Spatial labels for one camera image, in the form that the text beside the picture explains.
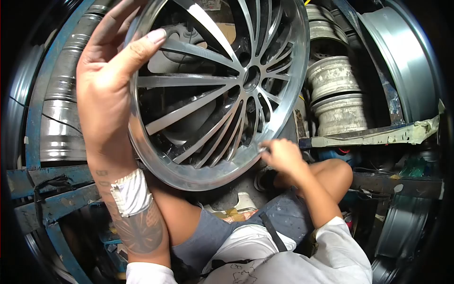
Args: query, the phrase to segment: workshop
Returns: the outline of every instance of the workshop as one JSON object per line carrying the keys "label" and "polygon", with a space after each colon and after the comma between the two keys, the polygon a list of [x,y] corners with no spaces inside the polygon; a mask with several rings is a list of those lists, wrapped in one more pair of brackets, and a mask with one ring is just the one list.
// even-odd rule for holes
{"label": "workshop", "polygon": [[5,283],[448,282],[451,3],[2,8]]}

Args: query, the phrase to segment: gray shorts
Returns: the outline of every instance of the gray shorts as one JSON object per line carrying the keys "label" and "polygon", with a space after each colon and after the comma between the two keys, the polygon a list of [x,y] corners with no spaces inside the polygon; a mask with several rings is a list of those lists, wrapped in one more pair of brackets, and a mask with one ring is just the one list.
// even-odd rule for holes
{"label": "gray shorts", "polygon": [[297,245],[313,230],[304,199],[297,197],[293,190],[288,190],[272,199],[244,222],[229,224],[202,209],[196,231],[186,242],[172,247],[173,253],[200,273],[236,228],[248,224],[263,226],[259,217],[261,212],[266,212],[276,231],[293,239]]}

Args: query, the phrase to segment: blue crate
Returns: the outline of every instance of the blue crate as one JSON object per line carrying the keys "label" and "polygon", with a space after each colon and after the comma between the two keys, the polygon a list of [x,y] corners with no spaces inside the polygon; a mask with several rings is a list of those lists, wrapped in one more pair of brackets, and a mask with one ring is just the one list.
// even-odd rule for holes
{"label": "blue crate", "polygon": [[121,243],[118,234],[114,234],[109,230],[109,223],[112,219],[104,202],[90,203],[90,213],[96,227],[98,227],[98,236],[103,244]]}
{"label": "blue crate", "polygon": [[112,260],[114,267],[118,270],[118,272],[126,272],[126,266],[128,265],[127,260],[122,258],[115,250],[113,252],[109,252],[107,250],[108,246],[108,244],[105,244],[104,249],[106,250],[107,255],[109,255],[109,258]]}

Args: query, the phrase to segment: metal bar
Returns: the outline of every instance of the metal bar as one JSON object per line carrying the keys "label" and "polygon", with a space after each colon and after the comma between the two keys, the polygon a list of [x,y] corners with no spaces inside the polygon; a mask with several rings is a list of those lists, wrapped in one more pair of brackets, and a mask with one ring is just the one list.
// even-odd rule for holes
{"label": "metal bar", "polygon": [[[78,187],[78,185],[80,186],[80,184],[87,184],[93,182],[93,177],[87,165],[42,168],[35,171],[29,171],[29,174],[34,184],[39,184],[44,180],[52,179],[62,174],[65,174],[69,177],[68,182],[74,187]],[[7,178],[11,190],[12,199],[32,196],[34,194],[33,186],[27,179],[26,169],[8,170]],[[48,185],[42,188],[39,192],[43,193],[51,190],[55,190],[55,187]]]}
{"label": "metal bar", "polygon": [[382,71],[381,67],[377,64],[377,61],[374,59],[374,56],[368,47],[364,35],[361,30],[360,21],[356,14],[355,9],[346,1],[346,0],[332,0],[333,4],[339,8],[339,10],[344,14],[346,19],[350,22],[355,32],[358,34],[361,39],[364,47],[369,53],[370,58],[377,70],[378,77],[380,79],[381,85],[383,86],[383,91],[385,93],[386,101],[388,103],[388,109],[390,112],[391,125],[404,124],[405,120],[402,114],[402,107],[400,106],[400,98],[397,94],[396,89],[388,81],[385,76],[385,73]]}
{"label": "metal bar", "polygon": [[25,162],[28,170],[37,170],[41,168],[39,159],[39,142],[41,138],[41,113],[43,111],[44,96],[47,85],[54,70],[60,52],[76,27],[82,15],[93,4],[94,0],[84,0],[79,7],[71,14],[66,23],[55,37],[49,51],[44,58],[43,64],[36,78],[36,84],[33,88],[29,112],[27,116],[27,126],[25,130]]}
{"label": "metal bar", "polygon": [[443,197],[443,181],[430,177],[392,179],[390,175],[386,174],[354,172],[350,188],[428,199],[441,199]]}
{"label": "metal bar", "polygon": [[301,139],[302,149],[346,145],[421,144],[438,131],[440,116],[429,120]]}
{"label": "metal bar", "polygon": [[[48,197],[40,202],[43,212],[42,223],[47,226],[98,199],[100,199],[100,196],[95,184]],[[36,208],[33,202],[16,207],[14,211],[24,234],[28,234],[40,227],[40,221],[36,218]]]}
{"label": "metal bar", "polygon": [[[366,129],[366,130],[352,131],[352,132],[347,132],[347,133],[327,135],[324,137],[348,139],[348,138],[354,138],[354,137],[359,137],[359,136],[364,136],[364,135],[376,134],[376,133],[385,132],[385,131],[389,131],[389,130],[395,130],[395,129],[402,128],[405,126],[410,126],[412,124],[413,123],[407,123],[407,124],[401,124],[401,125],[391,125],[391,126],[371,128],[371,129]],[[316,137],[319,137],[319,136],[300,139],[300,141],[298,142],[300,148],[301,149],[312,148],[312,138],[316,138]]]}
{"label": "metal bar", "polygon": [[91,279],[87,276],[82,267],[80,267],[77,259],[71,252],[68,243],[64,239],[58,222],[51,224],[48,228],[46,228],[46,232],[55,248],[55,251],[63,262],[63,265],[68,272],[71,273],[77,283],[92,284],[93,282],[91,282]]}

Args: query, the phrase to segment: bandage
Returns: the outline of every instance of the bandage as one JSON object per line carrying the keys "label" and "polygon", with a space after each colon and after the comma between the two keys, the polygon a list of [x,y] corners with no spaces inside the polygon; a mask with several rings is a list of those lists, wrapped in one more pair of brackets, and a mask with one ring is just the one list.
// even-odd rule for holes
{"label": "bandage", "polygon": [[111,185],[110,192],[122,217],[129,217],[145,211],[153,201],[153,196],[148,191],[145,175],[141,169],[136,169]]}

